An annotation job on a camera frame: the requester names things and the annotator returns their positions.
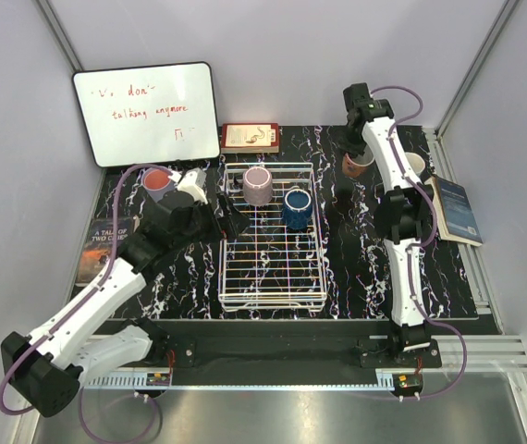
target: blue book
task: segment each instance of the blue book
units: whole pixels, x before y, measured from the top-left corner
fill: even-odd
[[[434,204],[440,239],[464,242],[476,247],[482,245],[482,237],[465,189],[437,176],[429,178],[426,184],[432,185],[435,190]]]

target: black base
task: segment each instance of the black base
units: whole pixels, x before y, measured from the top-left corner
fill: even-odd
[[[171,337],[168,347],[175,354],[175,368],[193,367],[196,355],[196,341],[194,339],[187,336]]]
[[[499,335],[496,321],[491,314],[481,314],[477,319],[439,319],[452,325],[463,335]],[[122,329],[124,319],[108,319],[95,331],[96,335],[114,335]],[[364,338],[390,335],[392,326],[386,319],[299,319],[298,322],[272,319],[253,322],[230,319],[156,319],[153,321],[172,336],[196,338],[269,338],[270,336],[304,336],[332,338]],[[426,326],[432,335],[452,335],[442,327]],[[232,339],[227,346],[232,349]]]
[[[363,368],[418,368],[422,358],[423,368],[441,368],[438,343],[432,339],[427,350],[392,354],[387,339],[361,339],[358,341],[360,364]]]
[[[355,338],[197,338],[192,368],[175,368],[174,386],[376,384],[360,367]]]

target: black marble table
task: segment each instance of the black marble table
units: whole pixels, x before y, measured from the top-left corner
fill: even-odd
[[[192,244],[175,263],[138,295],[122,305],[114,319],[371,319],[385,318],[391,298],[391,276],[383,243],[376,237],[371,214],[378,205],[375,186],[382,182],[373,166],[362,177],[341,172],[343,127],[283,127],[280,154],[221,155],[216,161],[184,162],[184,168],[207,172],[207,196],[221,191],[225,162],[312,162],[322,241],[326,247],[327,302],[320,313],[306,310],[250,310],[225,313],[218,301],[218,244]],[[407,152],[426,160],[433,170],[422,128],[398,128]],[[93,217],[111,216],[114,188],[123,169],[106,172]],[[122,216],[142,217],[146,199],[140,177],[127,179],[120,200]],[[477,318],[465,267],[455,243],[436,239],[421,254],[423,300],[430,315]],[[73,296],[80,289],[73,289]]]

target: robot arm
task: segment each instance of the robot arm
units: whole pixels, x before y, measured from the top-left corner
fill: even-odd
[[[391,269],[392,345],[397,353],[424,349],[430,345],[430,337],[423,315],[411,299],[408,269],[410,255],[413,287],[421,289],[419,247],[412,245],[418,244],[430,214],[420,193],[408,182],[419,183],[420,179],[407,161],[396,131],[390,136],[391,145],[389,130],[395,120],[389,102],[375,100],[365,83],[351,85],[344,91],[344,98],[352,153],[363,154],[370,149],[385,186],[385,195],[374,213],[374,226],[384,240]],[[430,187],[420,186],[433,197]],[[421,297],[417,302],[424,310]]]
[[[196,241],[235,239],[249,225],[249,219],[235,210],[225,195],[218,196],[223,216],[215,216],[202,190],[205,173],[201,170],[185,175],[174,172],[171,179],[177,189],[158,203],[147,201],[140,226],[119,246],[103,285],[108,265],[27,337],[13,332],[1,344],[5,373],[25,352],[31,353],[9,383],[43,416],[59,413],[86,382],[123,364],[162,361],[168,336],[148,319],[128,321],[114,336],[85,343],[118,306],[171,264],[177,251]],[[53,328],[59,322],[64,324]],[[41,345],[32,351],[39,341]]]

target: book cover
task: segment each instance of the book cover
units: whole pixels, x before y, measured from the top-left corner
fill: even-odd
[[[117,245],[134,231],[136,219],[120,217],[117,221]],[[109,259],[113,239],[113,220],[94,219],[82,249],[75,284],[86,286],[104,268]]]
[[[481,245],[483,243],[482,237],[477,228],[477,222],[465,189],[454,182],[439,177],[435,178],[435,185],[445,222],[442,227],[445,229],[445,233],[441,233],[441,237],[454,241],[458,241],[458,239],[454,239],[455,237],[462,238],[461,241]]]
[[[226,123],[223,125],[221,154],[279,153],[277,123]]]

